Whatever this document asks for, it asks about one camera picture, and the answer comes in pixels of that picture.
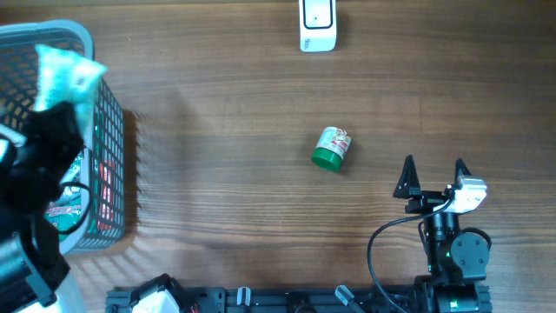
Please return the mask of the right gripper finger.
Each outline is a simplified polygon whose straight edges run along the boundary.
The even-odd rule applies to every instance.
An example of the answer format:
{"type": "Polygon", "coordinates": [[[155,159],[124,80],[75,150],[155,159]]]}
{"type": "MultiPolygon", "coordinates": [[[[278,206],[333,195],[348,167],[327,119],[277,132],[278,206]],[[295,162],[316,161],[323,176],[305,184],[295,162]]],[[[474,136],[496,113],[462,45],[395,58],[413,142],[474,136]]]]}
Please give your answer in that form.
{"type": "Polygon", "coordinates": [[[408,155],[405,159],[400,179],[394,189],[393,197],[410,199],[420,194],[420,181],[417,175],[414,157],[408,155]]]}
{"type": "Polygon", "coordinates": [[[459,158],[455,162],[454,180],[458,181],[461,177],[464,176],[471,176],[471,172],[467,168],[464,161],[461,158],[459,158]]]}

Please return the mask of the mint green white pouch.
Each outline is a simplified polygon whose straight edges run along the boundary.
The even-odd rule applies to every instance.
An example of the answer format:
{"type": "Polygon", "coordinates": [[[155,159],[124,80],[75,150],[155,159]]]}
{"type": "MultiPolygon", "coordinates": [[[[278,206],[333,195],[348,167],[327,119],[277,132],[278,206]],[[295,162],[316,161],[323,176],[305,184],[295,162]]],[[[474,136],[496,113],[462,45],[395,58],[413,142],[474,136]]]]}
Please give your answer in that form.
{"type": "Polygon", "coordinates": [[[79,133],[84,137],[92,124],[98,89],[107,67],[75,51],[46,44],[36,44],[35,50],[38,77],[34,111],[49,110],[61,102],[71,103],[79,133]]]}

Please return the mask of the green 3M gloves package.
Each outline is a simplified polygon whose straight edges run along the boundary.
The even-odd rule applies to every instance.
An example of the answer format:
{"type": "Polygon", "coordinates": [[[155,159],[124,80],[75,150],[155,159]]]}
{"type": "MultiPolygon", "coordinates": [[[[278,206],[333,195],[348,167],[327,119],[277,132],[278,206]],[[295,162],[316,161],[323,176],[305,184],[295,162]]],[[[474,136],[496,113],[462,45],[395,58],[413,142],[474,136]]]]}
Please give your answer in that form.
{"type": "MultiPolygon", "coordinates": [[[[80,183],[84,154],[79,152],[62,178],[62,183],[80,183]]],[[[75,225],[82,214],[82,195],[84,192],[76,186],[63,189],[62,195],[49,205],[44,217],[58,230],[67,230],[75,225]]]]}

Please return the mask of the green lid jar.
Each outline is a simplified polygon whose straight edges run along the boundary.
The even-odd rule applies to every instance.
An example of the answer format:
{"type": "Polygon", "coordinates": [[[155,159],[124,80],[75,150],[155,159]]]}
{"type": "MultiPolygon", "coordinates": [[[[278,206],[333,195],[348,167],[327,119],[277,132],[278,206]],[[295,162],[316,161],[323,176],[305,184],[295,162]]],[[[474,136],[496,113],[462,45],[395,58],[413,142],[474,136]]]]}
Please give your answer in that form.
{"type": "Polygon", "coordinates": [[[312,162],[324,170],[339,172],[351,141],[351,136],[345,130],[326,127],[315,146],[312,162]]]}

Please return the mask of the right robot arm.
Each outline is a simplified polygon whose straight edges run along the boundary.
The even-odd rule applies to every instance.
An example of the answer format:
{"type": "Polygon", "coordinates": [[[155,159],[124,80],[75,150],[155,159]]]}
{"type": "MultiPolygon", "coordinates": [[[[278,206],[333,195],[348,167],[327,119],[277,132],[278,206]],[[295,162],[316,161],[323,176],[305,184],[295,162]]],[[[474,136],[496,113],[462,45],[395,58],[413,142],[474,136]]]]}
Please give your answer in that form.
{"type": "Polygon", "coordinates": [[[406,157],[393,197],[407,199],[405,211],[422,219],[420,239],[428,274],[414,279],[405,308],[410,312],[491,312],[487,278],[492,239],[477,228],[462,229],[459,217],[487,196],[486,182],[455,163],[454,181],[443,191],[423,190],[414,158],[406,157]]]}

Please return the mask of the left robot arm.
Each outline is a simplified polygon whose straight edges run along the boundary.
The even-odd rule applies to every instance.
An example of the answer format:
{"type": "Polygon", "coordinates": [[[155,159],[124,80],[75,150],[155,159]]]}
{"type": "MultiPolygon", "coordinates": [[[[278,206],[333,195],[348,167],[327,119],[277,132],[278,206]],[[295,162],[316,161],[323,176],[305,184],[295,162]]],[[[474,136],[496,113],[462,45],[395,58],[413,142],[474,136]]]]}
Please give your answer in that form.
{"type": "Polygon", "coordinates": [[[63,193],[62,180],[83,148],[75,106],[61,102],[29,113],[26,141],[1,138],[1,310],[48,307],[70,272],[59,232],[44,216],[63,193]]]}

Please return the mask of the white barcode scanner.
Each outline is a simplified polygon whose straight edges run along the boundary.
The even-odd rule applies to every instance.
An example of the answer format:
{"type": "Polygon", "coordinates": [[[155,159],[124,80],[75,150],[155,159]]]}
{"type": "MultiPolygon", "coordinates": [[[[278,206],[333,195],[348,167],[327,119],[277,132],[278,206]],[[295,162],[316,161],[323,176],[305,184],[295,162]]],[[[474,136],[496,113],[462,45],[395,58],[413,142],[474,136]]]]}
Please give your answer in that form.
{"type": "Polygon", "coordinates": [[[337,40],[335,0],[299,0],[300,50],[328,52],[337,40]]]}

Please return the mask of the grey plastic shopping basket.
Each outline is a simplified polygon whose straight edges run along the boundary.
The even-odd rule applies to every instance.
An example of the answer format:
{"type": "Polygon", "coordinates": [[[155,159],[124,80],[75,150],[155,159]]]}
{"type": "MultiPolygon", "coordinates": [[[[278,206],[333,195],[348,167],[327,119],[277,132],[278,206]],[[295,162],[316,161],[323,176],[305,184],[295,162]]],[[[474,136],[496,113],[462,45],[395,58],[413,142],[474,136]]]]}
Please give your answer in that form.
{"type": "MultiPolygon", "coordinates": [[[[70,20],[5,25],[1,29],[1,131],[22,143],[20,132],[37,94],[36,44],[46,44],[93,59],[94,41],[70,20]]],[[[64,255],[105,250],[125,232],[124,120],[122,108],[106,83],[100,83],[93,120],[84,137],[79,187],[82,214],[75,232],[60,236],[64,255]]]]}

